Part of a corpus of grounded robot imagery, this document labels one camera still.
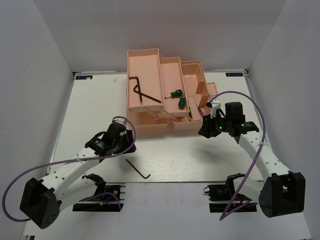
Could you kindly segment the blue handled precision screwdriver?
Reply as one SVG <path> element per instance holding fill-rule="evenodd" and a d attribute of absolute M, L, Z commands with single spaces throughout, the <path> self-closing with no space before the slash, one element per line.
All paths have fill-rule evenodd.
<path fill-rule="evenodd" d="M 199 111 L 200 116 L 203 118 L 205 116 L 204 112 L 201 110 L 200 107 L 197 108 Z"/>

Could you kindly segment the thin dark hex key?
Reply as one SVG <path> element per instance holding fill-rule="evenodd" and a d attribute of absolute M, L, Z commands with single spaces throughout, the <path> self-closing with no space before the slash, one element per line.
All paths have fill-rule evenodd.
<path fill-rule="evenodd" d="M 139 171 L 138 168 L 136 168 L 128 159 L 125 159 L 125 161 L 144 179 L 148 179 L 151 174 L 148 174 L 148 175 L 143 175 L 143 173 L 141 171 Z"/>

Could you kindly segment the black green precision screwdriver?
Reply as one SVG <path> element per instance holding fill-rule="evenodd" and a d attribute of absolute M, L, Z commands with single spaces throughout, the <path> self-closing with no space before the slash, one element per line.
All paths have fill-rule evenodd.
<path fill-rule="evenodd" d="M 190 107 L 188 107 L 188 108 L 189 108 L 188 119 L 189 119 L 190 121 L 193 121 L 193 116 L 192 116 L 191 108 L 190 108 Z"/>

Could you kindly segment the green stubby flathead screwdriver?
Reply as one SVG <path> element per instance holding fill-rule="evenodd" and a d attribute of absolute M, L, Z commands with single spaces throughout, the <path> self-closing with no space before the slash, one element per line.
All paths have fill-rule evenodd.
<path fill-rule="evenodd" d="M 183 110 L 185 106 L 186 106 L 186 98 L 184 96 L 181 96 L 178 101 L 178 107 L 180 110 Z"/>

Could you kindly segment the green stubby phillips screwdriver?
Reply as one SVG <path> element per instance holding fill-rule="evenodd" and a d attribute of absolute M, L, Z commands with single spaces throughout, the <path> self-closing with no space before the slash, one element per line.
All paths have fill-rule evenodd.
<path fill-rule="evenodd" d="M 170 95 L 165 96 L 164 99 L 170 99 L 170 98 L 180 98 L 183 95 L 183 91 L 181 89 L 177 89 L 170 93 Z"/>

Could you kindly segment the small brown hex key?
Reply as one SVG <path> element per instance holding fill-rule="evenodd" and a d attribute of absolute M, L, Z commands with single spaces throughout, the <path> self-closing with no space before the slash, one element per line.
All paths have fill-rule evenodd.
<path fill-rule="evenodd" d="M 154 97 L 152 97 L 152 96 L 149 96 L 149 95 L 147 95 L 147 94 L 145 94 L 145 93 L 142 93 L 141 91 L 139 91 L 138 90 L 138 85 L 136 85 L 134 88 L 133 88 L 133 91 L 136 93 L 136 94 L 138 94 L 139 96 L 141 96 L 141 97 L 146 97 L 147 99 L 150 99 L 150 100 L 152 100 L 152 101 L 154 101 L 154 102 L 157 102 L 157 103 L 162 103 L 159 99 L 156 99 L 156 98 L 154 98 Z"/>

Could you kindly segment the pink plastic toolbox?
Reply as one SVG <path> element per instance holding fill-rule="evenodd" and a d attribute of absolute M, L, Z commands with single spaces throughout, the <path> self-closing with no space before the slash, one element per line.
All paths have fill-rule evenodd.
<path fill-rule="evenodd" d="M 142 97 L 133 91 L 138 77 L 141 92 L 161 103 Z M 186 105 L 179 109 L 180 97 L 168 98 L 171 92 L 182 90 Z M 127 52 L 126 116 L 139 134 L 163 133 L 167 130 L 198 131 L 204 115 L 210 114 L 206 103 L 218 94 L 216 84 L 207 82 L 200 61 L 181 61 L 180 57 L 163 57 L 159 49 Z M 189 120 L 189 107 L 193 121 Z"/>

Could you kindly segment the large brown hex key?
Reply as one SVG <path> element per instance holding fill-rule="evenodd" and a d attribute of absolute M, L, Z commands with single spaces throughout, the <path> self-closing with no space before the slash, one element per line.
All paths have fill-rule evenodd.
<path fill-rule="evenodd" d="M 139 101 L 142 103 L 143 102 L 143 96 L 142 96 L 142 92 L 141 92 L 141 86 L 140 86 L 140 80 L 137 76 L 130 76 L 128 78 L 129 80 L 136 80 L 136 87 L 135 92 L 139 95 Z"/>

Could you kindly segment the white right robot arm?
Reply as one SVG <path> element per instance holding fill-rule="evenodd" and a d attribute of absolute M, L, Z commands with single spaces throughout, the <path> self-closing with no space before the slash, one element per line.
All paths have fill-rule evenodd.
<path fill-rule="evenodd" d="M 257 125 L 246 121 L 240 102 L 228 102 L 225 111 L 221 103 L 206 103 L 211 113 L 203 116 L 198 134 L 209 139 L 227 133 L 242 147 L 259 170 L 263 182 L 247 177 L 244 173 L 229 175 L 224 185 L 209 187 L 212 201 L 251 200 L 257 203 L 268 218 L 301 213 L 305 207 L 306 179 L 300 172 L 292 172 L 263 144 Z"/>

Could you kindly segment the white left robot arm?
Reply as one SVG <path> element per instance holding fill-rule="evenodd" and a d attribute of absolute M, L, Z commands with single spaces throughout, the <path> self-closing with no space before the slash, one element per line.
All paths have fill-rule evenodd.
<path fill-rule="evenodd" d="M 48 228 L 67 207 L 108 195 L 105 180 L 88 171 L 102 161 L 136 151 L 136 130 L 128 120 L 114 118 L 106 131 L 94 135 L 71 162 L 24 187 L 20 210 L 40 229 Z"/>

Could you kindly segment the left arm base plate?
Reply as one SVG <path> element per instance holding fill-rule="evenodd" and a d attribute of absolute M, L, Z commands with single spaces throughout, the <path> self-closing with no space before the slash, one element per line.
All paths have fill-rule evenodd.
<path fill-rule="evenodd" d="M 73 212 L 119 213 L 125 203 L 126 184 L 108 183 L 98 196 L 73 205 Z"/>

